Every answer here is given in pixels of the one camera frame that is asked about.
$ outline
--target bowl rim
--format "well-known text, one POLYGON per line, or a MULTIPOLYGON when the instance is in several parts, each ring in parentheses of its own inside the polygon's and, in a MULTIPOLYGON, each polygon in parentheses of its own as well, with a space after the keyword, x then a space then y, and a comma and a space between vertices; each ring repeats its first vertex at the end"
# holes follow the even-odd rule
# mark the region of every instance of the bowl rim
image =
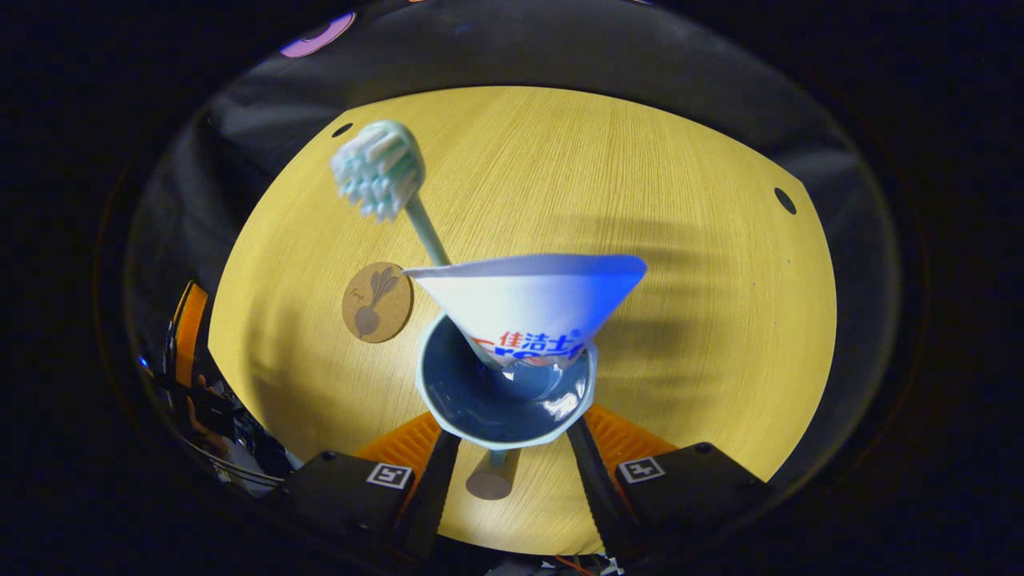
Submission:
POLYGON ((587 346, 584 348, 587 351, 587 389, 584 392, 583 399, 581 399, 580 406, 577 407, 575 412, 563 420, 554 429, 537 438, 519 442, 493 442, 460 430, 457 426, 444 418, 444 416, 442 416, 437 410, 437 407, 434 406, 434 403, 430 401, 430 395, 427 394, 426 384, 423 378, 423 355, 427 347, 427 340, 430 339, 430 335, 434 333, 437 326, 440 325, 445 318, 447 318, 446 314, 439 314, 437 318, 435 318, 434 321, 427 326, 423 333, 420 334, 420 346, 416 360, 416 389, 419 390, 420 398, 422 398, 423 402, 427 404, 427 409, 430 410, 430 414, 433 415, 434 419, 437 420, 437 423, 440 424, 443 430, 454 434, 464 440, 468 440, 478 446, 482 446, 487 450, 515 450, 517 448, 526 448, 528 446, 540 446, 542 444, 554 442, 555 439, 564 434, 569 426, 574 424, 575 421, 583 416, 584 412, 590 410, 590 407, 594 405, 594 384, 597 382, 597 346, 594 345, 593 341, 590 341, 587 342, 587 346))

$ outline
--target wooden tabletop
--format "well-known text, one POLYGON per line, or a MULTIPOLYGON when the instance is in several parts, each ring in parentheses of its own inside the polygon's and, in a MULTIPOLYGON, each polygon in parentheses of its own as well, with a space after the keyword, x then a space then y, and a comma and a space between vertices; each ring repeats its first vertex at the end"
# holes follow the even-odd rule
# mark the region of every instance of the wooden tabletop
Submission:
MULTIPOLYGON (((680 447, 713 442, 763 480, 778 469, 818 405, 836 339, 831 261, 804 187, 683 118, 531 87, 347 111, 249 217, 215 295, 209 347, 290 451, 355 452, 426 411, 414 379, 421 331, 439 313, 430 297, 415 286, 404 330, 379 344, 357 340, 342 319, 342 291, 362 266, 430 263, 404 215, 377 223, 336 194, 331 155, 383 118, 420 142, 420 194, 453 261, 538 252, 646 260, 647 277, 597 337, 598 404, 680 447)), ((440 534, 529 553, 601 548, 564 436, 522 451, 504 500, 466 491, 482 454, 463 442, 440 534)))

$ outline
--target radish drawing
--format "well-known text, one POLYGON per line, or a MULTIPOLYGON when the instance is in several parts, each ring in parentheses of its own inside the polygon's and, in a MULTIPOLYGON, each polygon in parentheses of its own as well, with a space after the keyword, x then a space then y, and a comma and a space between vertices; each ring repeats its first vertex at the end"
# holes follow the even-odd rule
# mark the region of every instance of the radish drawing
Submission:
POLYGON ((384 269, 383 273, 375 272, 370 279, 370 288, 373 296, 370 298, 370 305, 362 306, 355 311, 355 328, 359 331, 359 339, 368 334, 373 334, 381 324, 381 319, 374 312, 374 306, 398 284, 398 277, 391 276, 391 266, 384 269))

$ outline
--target small cylinder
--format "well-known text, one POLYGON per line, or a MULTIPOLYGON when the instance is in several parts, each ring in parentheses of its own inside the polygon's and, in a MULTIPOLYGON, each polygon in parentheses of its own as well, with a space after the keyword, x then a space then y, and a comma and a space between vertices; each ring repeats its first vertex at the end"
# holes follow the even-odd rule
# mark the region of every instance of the small cylinder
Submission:
POLYGON ((501 500, 512 493, 518 464, 519 450, 487 451, 466 479, 466 490, 483 500, 501 500))

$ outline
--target toothbrush handle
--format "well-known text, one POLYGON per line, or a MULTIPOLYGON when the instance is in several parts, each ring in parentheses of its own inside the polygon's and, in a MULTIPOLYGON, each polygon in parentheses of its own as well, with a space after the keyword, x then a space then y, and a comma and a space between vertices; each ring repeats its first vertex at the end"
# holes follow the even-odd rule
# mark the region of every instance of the toothbrush handle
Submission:
MULTIPOLYGON (((416 229, 417 236, 420 237, 420 242, 423 243, 423 247, 427 249, 427 254, 430 255, 430 260, 434 262, 435 266, 447 266, 452 265, 452 260, 447 258, 447 254, 444 253, 444 247, 441 246, 441 240, 437 238, 437 232, 434 231, 434 224, 430 223, 430 216, 427 216, 427 210, 423 207, 423 202, 420 201, 420 195, 414 194, 409 202, 406 203, 406 213, 409 214, 410 221, 413 222, 413 228, 416 229)), ((472 338, 463 334, 466 338, 466 342, 469 343, 469 347, 473 348, 473 354, 476 358, 483 363, 484 366, 490 368, 492 370, 498 370, 501 366, 487 353, 483 352, 472 338)))
POLYGON ((437 238, 434 225, 430 223, 430 217, 427 216, 427 210, 423 207, 419 194, 414 194, 406 203, 406 212, 409 213, 409 219, 413 222, 413 228, 416 229, 416 234, 420 237, 423 247, 427 249, 427 254, 430 255, 430 260, 434 262, 434 265, 452 265, 452 260, 444 253, 444 247, 441 246, 441 241, 437 238))

